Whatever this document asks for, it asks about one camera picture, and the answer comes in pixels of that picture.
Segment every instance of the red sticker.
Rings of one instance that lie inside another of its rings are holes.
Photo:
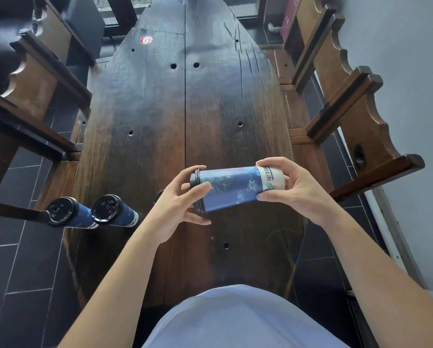
[[[153,41],[154,41],[154,39],[152,39],[152,37],[150,35],[142,36],[139,39],[139,42],[143,45],[149,45]]]

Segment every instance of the dark wooden table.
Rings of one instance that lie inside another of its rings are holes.
[[[93,88],[74,196],[92,205],[118,194],[144,216],[185,167],[292,158],[286,110],[274,69],[222,0],[153,0]],[[289,299],[303,218],[259,202],[208,217],[211,226],[180,224],[159,247],[144,308],[236,283]],[[86,298],[131,232],[73,230],[69,257]]]

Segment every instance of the forearm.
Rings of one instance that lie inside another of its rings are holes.
[[[344,210],[325,230],[379,346],[433,347],[433,298]]]
[[[135,231],[59,347],[132,346],[158,247],[149,228]]]

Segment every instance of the light blue clothing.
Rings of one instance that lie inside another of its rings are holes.
[[[347,348],[295,305],[258,288],[214,288],[176,305],[143,347]]]

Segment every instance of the hand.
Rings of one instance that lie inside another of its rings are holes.
[[[199,184],[190,189],[191,173],[206,166],[192,166],[182,170],[165,188],[152,210],[147,214],[139,228],[146,228],[159,243],[170,239],[179,223],[191,222],[209,225],[210,220],[188,212],[191,205],[203,198],[211,189],[210,182]]]
[[[276,201],[291,206],[312,222],[324,226],[343,209],[303,167],[285,157],[269,157],[257,161],[257,166],[282,169],[285,190],[269,190],[257,195],[260,201]]]

